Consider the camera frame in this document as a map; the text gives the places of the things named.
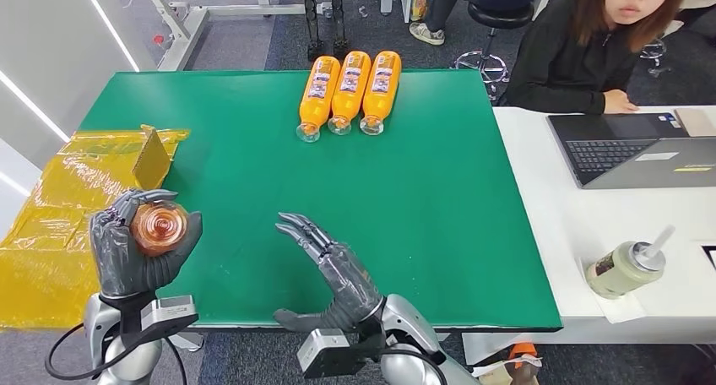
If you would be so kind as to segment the person's hand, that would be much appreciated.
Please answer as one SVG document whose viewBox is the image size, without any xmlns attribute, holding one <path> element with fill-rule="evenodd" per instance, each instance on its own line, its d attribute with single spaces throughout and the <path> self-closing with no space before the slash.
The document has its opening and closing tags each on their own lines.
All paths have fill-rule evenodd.
<svg viewBox="0 0 716 385">
<path fill-rule="evenodd" d="M 639 107 L 632 103 L 624 90 L 612 89 L 603 93 L 605 99 L 604 114 L 634 113 Z"/>
</svg>

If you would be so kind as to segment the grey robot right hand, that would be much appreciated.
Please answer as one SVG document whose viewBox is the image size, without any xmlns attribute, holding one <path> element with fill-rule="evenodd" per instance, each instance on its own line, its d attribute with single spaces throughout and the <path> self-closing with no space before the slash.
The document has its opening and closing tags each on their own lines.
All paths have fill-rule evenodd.
<svg viewBox="0 0 716 385">
<path fill-rule="evenodd" d="M 280 212 L 276 229 L 295 240 L 316 264 L 333 299 L 326 309 L 315 313 L 297 313 L 288 309 L 274 312 L 274 320 L 283 328 L 308 333 L 317 328 L 337 328 L 354 332 L 382 305 L 383 295 L 367 269 L 350 247 L 336 241 L 303 214 Z"/>
</svg>

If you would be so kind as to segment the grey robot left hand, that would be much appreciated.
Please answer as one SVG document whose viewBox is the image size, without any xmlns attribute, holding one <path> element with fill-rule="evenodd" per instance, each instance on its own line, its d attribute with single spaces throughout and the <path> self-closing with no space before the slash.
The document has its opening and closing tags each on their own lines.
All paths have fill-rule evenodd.
<svg viewBox="0 0 716 385">
<path fill-rule="evenodd" d="M 123 298 L 154 291 L 171 283 L 179 274 L 203 234 L 201 212 L 188 215 L 185 236 L 176 249 L 156 257 L 139 251 L 130 230 L 141 204 L 172 201 L 177 195 L 177 192 L 165 189 L 131 188 L 119 195 L 107 209 L 92 215 L 90 244 L 104 296 Z"/>
</svg>

